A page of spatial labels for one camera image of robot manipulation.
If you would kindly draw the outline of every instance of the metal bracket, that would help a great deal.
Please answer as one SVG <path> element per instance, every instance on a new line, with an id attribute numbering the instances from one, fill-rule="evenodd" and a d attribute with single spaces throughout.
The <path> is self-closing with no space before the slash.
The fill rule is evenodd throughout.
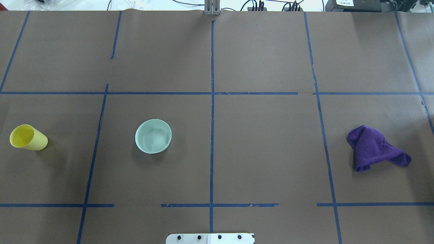
<path id="1" fill-rule="evenodd" d="M 220 15 L 220 0 L 205 0 L 205 15 Z"/>
<path id="2" fill-rule="evenodd" d="M 166 244 L 255 244 L 253 233 L 170 234 Z"/>

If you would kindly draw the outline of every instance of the yellow cup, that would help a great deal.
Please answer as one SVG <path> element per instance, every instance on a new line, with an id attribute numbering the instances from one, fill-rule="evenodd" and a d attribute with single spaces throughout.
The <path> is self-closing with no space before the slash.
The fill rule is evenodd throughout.
<path id="1" fill-rule="evenodd" d="M 9 141 L 16 148 L 40 151 L 47 146 L 48 138 L 31 125 L 20 125 L 12 131 Z"/>

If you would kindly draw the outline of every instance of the cup rim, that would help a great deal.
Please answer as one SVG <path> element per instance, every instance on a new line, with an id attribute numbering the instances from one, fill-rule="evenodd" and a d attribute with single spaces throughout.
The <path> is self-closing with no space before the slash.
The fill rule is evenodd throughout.
<path id="1" fill-rule="evenodd" d="M 144 150 L 144 149 L 139 145 L 139 143 L 138 143 L 138 132 L 139 132 L 139 130 L 140 130 L 141 128 L 143 128 L 143 127 L 145 126 L 145 124 L 146 124 L 147 122 L 149 122 L 149 121 L 160 121 L 160 122 L 163 122 L 163 123 L 164 123 L 165 125 L 167 125 L 167 127 L 169 128 L 169 140 L 168 140 L 168 142 L 167 142 L 167 145 L 166 145 L 162 150 L 160 150 L 160 151 L 158 151 L 158 152 L 147 152 L 147 151 Z M 143 122 L 141 125 L 139 125 L 139 127 L 137 128 L 136 133 L 135 133 L 135 143 L 136 143 L 136 146 L 138 147 L 138 149 L 140 149 L 140 151 L 142 151 L 142 152 L 144 152 L 144 153 L 148 153 L 148 154 L 156 154 L 156 153 L 160 153 L 160 152 L 166 150 L 166 149 L 169 147 L 169 144 L 170 144 L 171 141 L 172 141 L 172 129 L 170 128 L 170 126 L 168 125 L 168 123 L 166 123 L 165 121 L 163 121 L 163 120 L 161 120 L 161 119 L 149 119 L 149 120 Z"/>
<path id="2" fill-rule="evenodd" d="M 24 127 L 24 126 L 26 126 L 26 127 L 27 127 L 27 126 L 30 126 L 30 128 L 32 128 L 32 130 L 33 130 L 33 136 L 32 136 L 32 139 L 31 139 L 27 144 L 25 144 L 24 146 L 21 146 L 21 147 L 17 147 L 17 146 L 15 146 L 15 144 L 12 142 L 13 135 L 16 133 L 16 131 L 17 131 L 18 129 L 20 129 L 21 127 Z M 13 147 L 15 147 L 15 148 L 23 148 L 23 147 L 29 145 L 29 144 L 32 142 L 32 140 L 33 140 L 34 137 L 35 137 L 35 128 L 33 128 L 33 126 L 31 126 L 31 125 L 24 124 L 24 125 L 19 125 L 19 126 L 17 126 L 15 129 L 13 129 L 13 131 L 10 133 L 10 136 L 9 136 L 9 142 L 10 142 L 10 144 L 11 144 Z"/>

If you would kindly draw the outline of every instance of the white surface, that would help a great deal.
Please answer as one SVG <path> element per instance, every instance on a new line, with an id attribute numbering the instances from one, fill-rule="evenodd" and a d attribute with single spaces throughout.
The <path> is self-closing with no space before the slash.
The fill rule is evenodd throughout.
<path id="1" fill-rule="evenodd" d="M 354 7 L 354 2 L 352 0 L 336 0 L 336 4 Z"/>
<path id="2" fill-rule="evenodd" d="M 255 238 L 250 233 L 215 233 L 215 234 L 170 234 L 166 238 L 166 244 L 254 244 Z"/>

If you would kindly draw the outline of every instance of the plastic cup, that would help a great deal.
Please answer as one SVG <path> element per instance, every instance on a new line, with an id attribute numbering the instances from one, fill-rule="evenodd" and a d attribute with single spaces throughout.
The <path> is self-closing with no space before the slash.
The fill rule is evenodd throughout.
<path id="1" fill-rule="evenodd" d="M 149 154 L 166 150 L 170 140 L 172 140 L 172 130 L 160 119 L 145 121 L 138 127 L 135 135 L 137 147 Z"/>
<path id="2" fill-rule="evenodd" d="M 20 125 L 12 131 L 9 141 L 16 148 L 40 151 L 47 146 L 48 138 L 31 125 Z"/>

